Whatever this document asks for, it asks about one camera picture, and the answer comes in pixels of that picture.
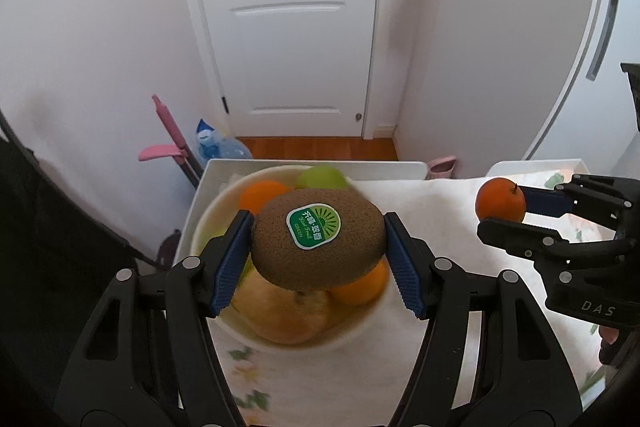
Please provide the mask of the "person hand on right gripper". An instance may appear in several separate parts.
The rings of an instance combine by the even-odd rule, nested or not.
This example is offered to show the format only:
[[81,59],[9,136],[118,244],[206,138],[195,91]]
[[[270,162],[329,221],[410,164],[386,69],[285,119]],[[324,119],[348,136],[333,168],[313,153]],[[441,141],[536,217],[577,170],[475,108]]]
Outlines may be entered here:
[[603,365],[610,365],[618,350],[616,341],[618,340],[618,336],[620,336],[620,331],[601,325],[599,327],[599,335],[601,337],[599,360]]

